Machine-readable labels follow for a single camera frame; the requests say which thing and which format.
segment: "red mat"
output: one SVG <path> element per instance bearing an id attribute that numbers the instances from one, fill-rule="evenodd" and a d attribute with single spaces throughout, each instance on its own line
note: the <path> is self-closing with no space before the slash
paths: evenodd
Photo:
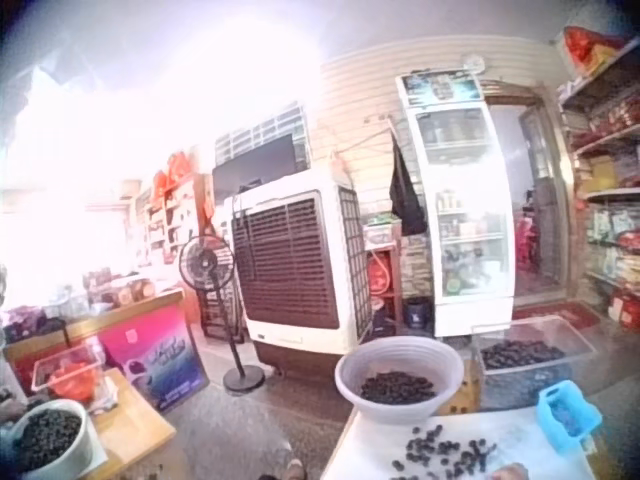
<path id="1" fill-rule="evenodd" d="M 544 305 L 519 307 L 513 311 L 514 320 L 543 315 L 559 315 L 578 330 L 600 323 L 598 316 L 579 302 L 546 303 Z"/>

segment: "hanging black jacket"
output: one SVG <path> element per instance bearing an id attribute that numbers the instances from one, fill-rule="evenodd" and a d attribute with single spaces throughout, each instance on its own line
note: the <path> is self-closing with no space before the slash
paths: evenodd
<path id="1" fill-rule="evenodd" d="M 395 135 L 391 135 L 391 140 L 393 142 L 393 175 L 389 188 L 391 212 L 402 220 L 402 236 L 425 233 L 427 220 L 411 183 L 402 150 Z"/>

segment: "white bowl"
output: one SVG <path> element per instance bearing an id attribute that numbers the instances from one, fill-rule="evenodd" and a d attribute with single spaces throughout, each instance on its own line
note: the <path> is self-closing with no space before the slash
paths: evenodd
<path id="1" fill-rule="evenodd" d="M 426 377 L 436 396 L 411 405 L 384 405 L 360 396 L 364 381 L 377 373 L 401 371 Z M 464 364 L 448 345 L 424 337 L 388 337 L 357 347 L 340 359 L 335 371 L 338 390 L 370 420 L 384 424 L 419 424 L 460 388 Z"/>
<path id="2" fill-rule="evenodd" d="M 85 408 L 73 400 L 53 400 L 37 406 L 26 415 L 24 415 L 18 423 L 11 429 L 11 437 L 13 440 L 22 437 L 22 432 L 29 422 L 29 417 L 43 410 L 65 410 L 77 415 L 80 420 L 80 431 L 71 446 L 60 457 L 55 459 L 48 465 L 31 470 L 22 475 L 22 480 L 60 480 L 75 479 L 86 469 L 91 463 L 93 449 L 91 439 L 89 437 L 89 429 L 87 423 L 89 415 Z"/>

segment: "doorway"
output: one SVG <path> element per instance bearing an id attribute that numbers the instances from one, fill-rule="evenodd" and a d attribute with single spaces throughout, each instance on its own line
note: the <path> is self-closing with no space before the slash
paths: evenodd
<path id="1" fill-rule="evenodd" d="M 517 304 L 565 296 L 568 258 L 565 188 L 542 102 L 491 105 L 513 210 Z"/>

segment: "fan base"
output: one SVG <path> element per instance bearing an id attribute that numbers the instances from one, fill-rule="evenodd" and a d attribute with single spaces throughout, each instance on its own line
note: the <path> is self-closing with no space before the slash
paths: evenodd
<path id="1" fill-rule="evenodd" d="M 233 393 L 249 393 L 264 383 L 264 372 L 260 367 L 245 365 L 244 373 L 241 377 L 237 368 L 229 370 L 222 378 L 224 388 Z"/>

